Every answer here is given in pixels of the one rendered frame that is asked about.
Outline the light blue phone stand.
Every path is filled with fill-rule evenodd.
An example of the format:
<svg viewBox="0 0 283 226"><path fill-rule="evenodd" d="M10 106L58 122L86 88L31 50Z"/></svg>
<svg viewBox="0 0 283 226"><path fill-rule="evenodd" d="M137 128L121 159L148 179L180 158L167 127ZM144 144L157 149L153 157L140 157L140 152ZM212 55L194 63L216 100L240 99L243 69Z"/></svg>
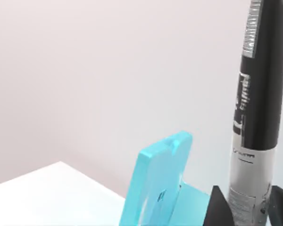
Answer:
<svg viewBox="0 0 283 226"><path fill-rule="evenodd" d="M180 131L139 152L119 226L203 226L209 195L183 180L191 146Z"/></svg>

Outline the black and silver bottle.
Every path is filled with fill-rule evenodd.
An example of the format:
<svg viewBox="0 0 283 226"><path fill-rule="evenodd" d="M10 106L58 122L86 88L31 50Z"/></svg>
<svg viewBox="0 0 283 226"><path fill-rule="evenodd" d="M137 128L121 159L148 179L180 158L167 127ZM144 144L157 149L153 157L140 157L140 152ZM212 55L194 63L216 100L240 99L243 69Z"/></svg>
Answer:
<svg viewBox="0 0 283 226"><path fill-rule="evenodd" d="M227 201L234 226L266 226L283 102L283 0L250 0Z"/></svg>

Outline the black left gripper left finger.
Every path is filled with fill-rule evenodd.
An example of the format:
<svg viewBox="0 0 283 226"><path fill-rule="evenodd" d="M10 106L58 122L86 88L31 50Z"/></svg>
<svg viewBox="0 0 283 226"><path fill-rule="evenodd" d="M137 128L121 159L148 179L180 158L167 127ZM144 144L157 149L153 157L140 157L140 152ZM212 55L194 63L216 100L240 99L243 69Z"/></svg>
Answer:
<svg viewBox="0 0 283 226"><path fill-rule="evenodd" d="M202 226L234 226L232 211L217 185L212 188Z"/></svg>

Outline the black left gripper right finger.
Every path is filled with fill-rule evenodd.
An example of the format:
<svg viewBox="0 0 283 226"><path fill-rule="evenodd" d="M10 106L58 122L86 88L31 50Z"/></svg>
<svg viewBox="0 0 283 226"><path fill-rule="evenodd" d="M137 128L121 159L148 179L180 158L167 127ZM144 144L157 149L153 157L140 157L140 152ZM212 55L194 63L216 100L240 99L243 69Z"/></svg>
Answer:
<svg viewBox="0 0 283 226"><path fill-rule="evenodd" d="M283 226L283 188L272 186L268 217L271 226Z"/></svg>

